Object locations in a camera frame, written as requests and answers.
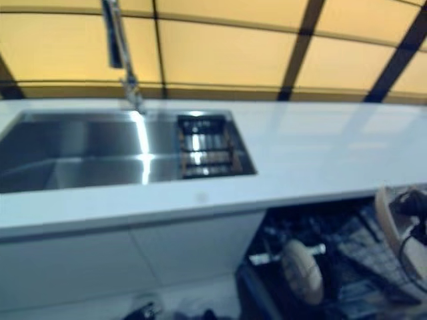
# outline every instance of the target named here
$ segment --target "cabinet door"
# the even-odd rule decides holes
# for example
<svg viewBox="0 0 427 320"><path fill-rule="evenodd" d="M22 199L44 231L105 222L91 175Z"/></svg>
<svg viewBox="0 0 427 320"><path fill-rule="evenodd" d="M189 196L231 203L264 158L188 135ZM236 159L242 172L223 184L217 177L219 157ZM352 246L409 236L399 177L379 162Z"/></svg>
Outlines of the cabinet door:
<svg viewBox="0 0 427 320"><path fill-rule="evenodd" d="M164 285L233 273L264 211L132 229Z"/></svg>
<svg viewBox="0 0 427 320"><path fill-rule="evenodd" d="M156 285L128 232L0 244L0 310Z"/></svg>

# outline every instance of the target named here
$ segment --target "countertop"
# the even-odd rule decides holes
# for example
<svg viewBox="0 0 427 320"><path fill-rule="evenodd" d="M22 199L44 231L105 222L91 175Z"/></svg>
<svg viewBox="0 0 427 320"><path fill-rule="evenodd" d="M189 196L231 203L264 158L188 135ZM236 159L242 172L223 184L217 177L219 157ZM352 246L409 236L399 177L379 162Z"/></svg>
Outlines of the countertop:
<svg viewBox="0 0 427 320"><path fill-rule="evenodd" d="M117 109L123 104L117 99L0 101L0 134L25 109ZM0 239L360 197L383 184L427 182L425 107L184 100L146 105L230 110L258 174L3 194Z"/></svg>

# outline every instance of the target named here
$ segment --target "dishwasher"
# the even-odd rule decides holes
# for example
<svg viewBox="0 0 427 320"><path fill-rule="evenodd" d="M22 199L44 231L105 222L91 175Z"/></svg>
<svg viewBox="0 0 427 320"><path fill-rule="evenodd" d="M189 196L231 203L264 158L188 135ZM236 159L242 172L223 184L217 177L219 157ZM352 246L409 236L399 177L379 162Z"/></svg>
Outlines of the dishwasher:
<svg viewBox="0 0 427 320"><path fill-rule="evenodd" d="M427 319L373 197L270 209L236 281L242 319Z"/></svg>

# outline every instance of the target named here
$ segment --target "sink basin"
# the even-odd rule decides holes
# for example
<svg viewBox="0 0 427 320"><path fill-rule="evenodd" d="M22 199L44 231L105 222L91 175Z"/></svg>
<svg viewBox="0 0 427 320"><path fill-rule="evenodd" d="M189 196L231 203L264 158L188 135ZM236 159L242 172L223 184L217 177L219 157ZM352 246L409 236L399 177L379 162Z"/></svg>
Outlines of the sink basin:
<svg viewBox="0 0 427 320"><path fill-rule="evenodd" d="M228 112L24 112L0 155L0 193L255 173Z"/></svg>

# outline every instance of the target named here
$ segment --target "black wire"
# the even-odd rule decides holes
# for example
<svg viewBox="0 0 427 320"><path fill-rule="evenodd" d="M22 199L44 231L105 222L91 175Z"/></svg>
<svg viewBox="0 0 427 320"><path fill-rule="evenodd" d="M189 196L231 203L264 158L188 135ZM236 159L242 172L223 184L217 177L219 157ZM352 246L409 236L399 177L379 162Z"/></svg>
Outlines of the black wire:
<svg viewBox="0 0 427 320"><path fill-rule="evenodd" d="M417 280L415 278L413 278L413 276L411 274L409 274L409 272L406 270L405 264L402 260L403 250L405 248L406 243L408 242L409 239L411 239L411 237L412 237L412 235L407 236L405 238L405 240L403 240L402 244L400 245L398 259L399 259L400 265L402 266L403 272L405 272L405 275L407 276L409 281L411 281L411 283L415 287L417 287L419 290L421 290L422 292L427 294L427 289L425 287L423 287L421 284L419 284L417 282Z"/></svg>

